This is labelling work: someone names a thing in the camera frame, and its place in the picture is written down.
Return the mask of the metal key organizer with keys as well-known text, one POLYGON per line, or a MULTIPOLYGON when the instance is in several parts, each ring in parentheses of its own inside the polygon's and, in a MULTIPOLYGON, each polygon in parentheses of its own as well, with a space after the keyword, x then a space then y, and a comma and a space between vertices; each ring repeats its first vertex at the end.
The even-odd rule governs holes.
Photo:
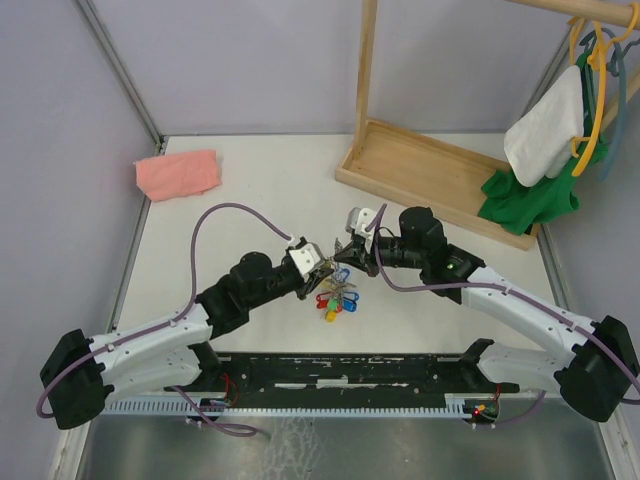
POLYGON ((316 295, 316 309, 322 312, 327 323, 333 323, 343 313, 357 311, 360 295, 357 286, 350 280, 351 270, 334 258, 328 260, 333 272, 321 282, 320 292, 316 295))

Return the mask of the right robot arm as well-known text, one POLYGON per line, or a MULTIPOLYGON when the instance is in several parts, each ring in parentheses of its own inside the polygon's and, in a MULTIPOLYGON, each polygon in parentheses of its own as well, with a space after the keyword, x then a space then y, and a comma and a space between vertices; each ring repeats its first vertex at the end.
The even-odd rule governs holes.
POLYGON ((511 348, 488 341, 458 368, 467 389, 509 383, 559 395, 574 411, 607 421, 626 394, 639 386, 639 360, 624 323, 577 315, 508 281, 482 259, 448 242, 431 209, 410 207, 399 216, 399 232, 382 234, 383 210, 354 208, 346 231, 350 242, 335 259, 384 276, 389 268, 418 271, 416 291, 430 291, 502 322, 536 344, 511 348))

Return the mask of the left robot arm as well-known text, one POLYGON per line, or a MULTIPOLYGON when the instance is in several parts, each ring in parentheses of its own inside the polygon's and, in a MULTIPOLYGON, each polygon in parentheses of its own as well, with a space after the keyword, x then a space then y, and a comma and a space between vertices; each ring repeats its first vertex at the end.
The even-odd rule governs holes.
POLYGON ((288 250, 278 265, 264 253, 251 252, 165 318, 92 337, 72 330, 40 371, 44 392, 36 413, 70 430, 138 393, 192 383, 212 389, 221 366, 210 340, 244 326, 252 310, 271 301, 290 293, 305 299, 333 271, 328 260, 308 248, 288 250))

